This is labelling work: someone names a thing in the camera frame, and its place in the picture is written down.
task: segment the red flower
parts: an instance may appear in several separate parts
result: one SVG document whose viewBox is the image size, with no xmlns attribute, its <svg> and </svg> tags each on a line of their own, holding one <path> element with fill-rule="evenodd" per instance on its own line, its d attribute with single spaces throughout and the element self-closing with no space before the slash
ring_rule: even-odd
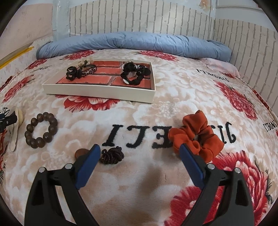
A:
<svg viewBox="0 0 278 226">
<path fill-rule="evenodd" d="M 139 54 L 146 55 L 149 57 L 158 57 L 163 60 L 178 61 L 178 59 L 171 54 L 157 52 L 157 51 L 140 51 Z"/>
<path fill-rule="evenodd" d="M 45 63 L 46 61 L 47 61 L 46 59 L 36 60 L 34 63 L 30 64 L 26 69 L 28 69 L 28 70 L 33 69 L 33 68 Z"/>
<path fill-rule="evenodd" d="M 89 55 L 92 55 L 94 53 L 95 52 L 93 50 L 81 51 L 81 52 L 77 52 L 77 53 L 67 55 L 67 56 L 64 57 L 64 59 L 66 59 L 66 60 L 77 60 L 77 59 L 81 59 L 82 57 L 87 57 Z"/>
<path fill-rule="evenodd" d="M 81 97 L 81 96 L 66 96 L 56 95 L 57 98 L 67 99 L 64 101 L 65 109 L 69 109 L 71 112 L 74 111 L 85 111 L 89 109 L 93 110 L 107 110 L 112 105 L 117 104 L 120 100 L 115 99 L 104 99 L 98 97 Z"/>
<path fill-rule="evenodd" d="M 17 84 L 15 84 L 12 88 L 9 89 L 9 91 L 5 94 L 4 100 L 2 103 L 7 102 L 10 98 L 14 97 L 18 90 L 20 90 L 23 86 L 25 86 L 26 83 L 30 82 L 34 75 L 29 75 L 19 81 Z"/>
<path fill-rule="evenodd" d="M 3 164 L 4 154 L 6 153 L 6 148 L 4 148 L 4 138 L 7 130 L 5 129 L 3 133 L 0 134 L 0 184 L 2 185 L 2 178 L 3 178 L 3 168 L 5 168 L 5 164 Z"/>
<path fill-rule="evenodd" d="M 241 169 L 244 179 L 247 182 L 247 187 L 249 188 L 249 192 L 251 194 L 255 216 L 255 225 L 258 225 L 261 221 L 262 216 L 266 213 L 268 196 L 270 196 L 267 193 L 268 188 L 270 187 L 267 174 L 265 172 L 261 172 L 256 164 L 251 163 L 245 151 L 228 154 L 220 153 L 216 158 L 212 160 L 212 162 L 217 168 L 221 170 L 231 171 L 235 167 Z M 222 196 L 222 192 L 223 188 L 219 187 L 213 205 L 205 220 L 205 223 L 214 219 Z M 200 189 L 193 186 L 188 186 L 180 191 L 180 194 L 175 196 L 170 203 L 171 216 L 164 222 L 164 225 L 180 226 L 194 206 L 200 193 Z"/>
<path fill-rule="evenodd" d="M 7 86 L 7 84 L 10 83 L 10 81 L 12 80 L 13 76 L 10 76 L 5 83 L 0 87 L 0 92 Z"/>
<path fill-rule="evenodd" d="M 232 74 L 230 74 L 230 73 L 224 73 L 224 72 L 220 72 L 221 74 L 223 74 L 223 75 L 226 75 L 226 76 L 228 76 L 229 78 L 233 78 L 233 79 L 236 79 L 236 77 L 234 77 Z"/>
<path fill-rule="evenodd" d="M 247 118 L 251 120 L 258 119 L 254 106 L 247 100 L 244 95 L 239 93 L 236 89 L 226 86 L 224 83 L 216 83 L 217 85 L 215 86 L 220 88 L 224 96 L 228 98 L 235 109 L 237 109 L 239 112 L 244 112 Z"/>
<path fill-rule="evenodd" d="M 259 100 L 262 102 L 262 104 L 267 108 L 267 110 L 269 110 L 268 104 L 264 101 L 264 99 L 260 96 L 260 94 L 258 94 L 257 91 L 254 89 L 252 89 L 252 91 L 257 96 L 257 98 L 259 98 Z"/>
</svg>

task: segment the wooden bead bracelet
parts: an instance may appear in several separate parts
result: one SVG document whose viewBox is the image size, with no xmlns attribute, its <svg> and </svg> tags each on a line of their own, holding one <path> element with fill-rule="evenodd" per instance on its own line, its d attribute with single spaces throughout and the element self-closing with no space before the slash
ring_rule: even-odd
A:
<svg viewBox="0 0 278 226">
<path fill-rule="evenodd" d="M 37 139 L 32 137 L 32 132 L 34 127 L 38 122 L 48 121 L 50 126 L 48 127 L 48 132 L 43 134 L 43 137 L 38 137 Z M 52 113 L 44 112 L 43 114 L 38 114 L 37 118 L 32 118 L 31 123 L 26 126 L 26 132 L 24 134 L 26 138 L 26 144 L 36 149 L 37 147 L 43 148 L 45 143 L 50 143 L 52 141 L 52 136 L 54 136 L 57 131 L 58 121 Z"/>
</svg>

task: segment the yellow edge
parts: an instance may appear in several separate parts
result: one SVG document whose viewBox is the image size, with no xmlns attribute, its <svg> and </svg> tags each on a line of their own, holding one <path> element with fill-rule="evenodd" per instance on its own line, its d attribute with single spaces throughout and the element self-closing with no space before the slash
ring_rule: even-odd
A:
<svg viewBox="0 0 278 226">
<path fill-rule="evenodd" d="M 18 58 L 19 56 L 21 56 L 24 53 L 29 52 L 30 50 L 32 50 L 34 47 L 29 47 L 25 50 L 22 50 L 20 53 L 18 53 L 16 56 L 12 57 L 11 59 L 9 59 L 8 61 L 6 61 L 5 63 L 3 63 L 2 65 L 0 65 L 0 69 L 2 69 L 3 67 L 5 67 L 7 64 L 9 64 L 10 62 L 12 62 L 14 59 Z"/>
</svg>

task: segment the bed sheet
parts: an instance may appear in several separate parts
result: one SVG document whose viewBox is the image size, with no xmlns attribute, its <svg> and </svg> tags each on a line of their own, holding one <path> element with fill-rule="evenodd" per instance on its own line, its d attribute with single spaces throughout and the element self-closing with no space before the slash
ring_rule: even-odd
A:
<svg viewBox="0 0 278 226">
<path fill-rule="evenodd" d="M 131 101 L 46 95 L 42 84 L 73 60 L 127 58 L 151 61 L 156 83 L 153 104 Z M 199 60 L 154 51 L 89 50 L 37 60 L 13 76 L 0 93 L 2 107 L 22 109 L 17 147 L 6 151 L 0 142 L 0 192 L 24 222 L 25 205 L 41 166 L 48 170 L 74 162 L 79 148 L 121 146 L 125 158 L 116 165 L 97 164 L 87 185 L 80 189 L 88 209 L 100 225 L 180 226 L 200 190 L 193 186 L 181 160 L 174 154 L 167 133 L 182 126 L 182 118 L 202 110 L 213 131 L 225 143 L 212 160 L 220 169 L 239 167 L 249 187 L 256 225 L 277 198 L 277 118 L 240 79 L 212 71 Z M 24 138 L 26 125 L 38 113 L 51 112 L 58 133 L 44 148 L 32 149 Z M 34 137 L 47 131 L 36 126 Z M 219 189 L 207 221 L 213 219 Z M 62 209 L 73 221 L 62 190 Z"/>
</svg>

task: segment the brown bead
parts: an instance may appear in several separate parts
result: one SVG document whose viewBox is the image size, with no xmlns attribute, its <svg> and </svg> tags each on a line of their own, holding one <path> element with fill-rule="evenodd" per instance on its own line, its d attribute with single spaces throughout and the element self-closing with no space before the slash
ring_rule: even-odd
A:
<svg viewBox="0 0 278 226">
<path fill-rule="evenodd" d="M 31 124 L 28 124 L 26 126 L 26 130 L 32 133 L 34 131 L 34 127 Z"/>
<path fill-rule="evenodd" d="M 43 138 L 38 137 L 36 140 L 37 140 L 37 146 L 39 148 L 43 148 L 45 146 L 45 141 L 43 140 Z"/>
<path fill-rule="evenodd" d="M 33 139 L 33 137 L 26 137 L 26 144 L 30 146 L 30 142 Z"/>
<path fill-rule="evenodd" d="M 50 124 L 50 125 L 55 125 L 55 126 L 58 125 L 58 121 L 57 121 L 57 119 L 54 118 L 54 117 L 51 117 L 48 121 L 49 121 L 49 124 Z"/>
<path fill-rule="evenodd" d="M 85 148 L 78 149 L 74 154 L 75 160 L 78 159 L 80 156 L 87 154 L 88 152 L 89 150 Z"/>
<path fill-rule="evenodd" d="M 37 146 L 37 140 L 32 138 L 31 141 L 30 141 L 30 146 L 31 146 L 31 148 L 36 149 L 38 147 Z"/>
<path fill-rule="evenodd" d="M 42 122 L 43 121 L 43 114 L 39 113 L 37 115 L 37 120 L 38 120 L 38 122 Z"/>
<path fill-rule="evenodd" d="M 54 117 L 54 115 L 52 113 L 49 113 L 46 117 L 47 120 L 49 120 L 50 118 Z"/>
<path fill-rule="evenodd" d="M 25 138 L 32 137 L 32 133 L 29 131 L 25 131 L 24 136 L 25 136 Z"/>
<path fill-rule="evenodd" d="M 49 132 L 45 132 L 43 134 L 43 140 L 47 143 L 50 143 L 52 141 L 52 135 Z"/>
<path fill-rule="evenodd" d="M 31 119 L 31 125 L 36 126 L 38 124 L 38 120 L 36 118 Z"/>
<path fill-rule="evenodd" d="M 43 120 L 47 121 L 48 112 L 43 112 Z"/>
<path fill-rule="evenodd" d="M 50 125 L 49 127 L 48 127 L 48 132 L 52 135 L 52 136 L 54 136 L 56 133 L 57 133 L 57 126 L 55 126 L 55 125 Z"/>
</svg>

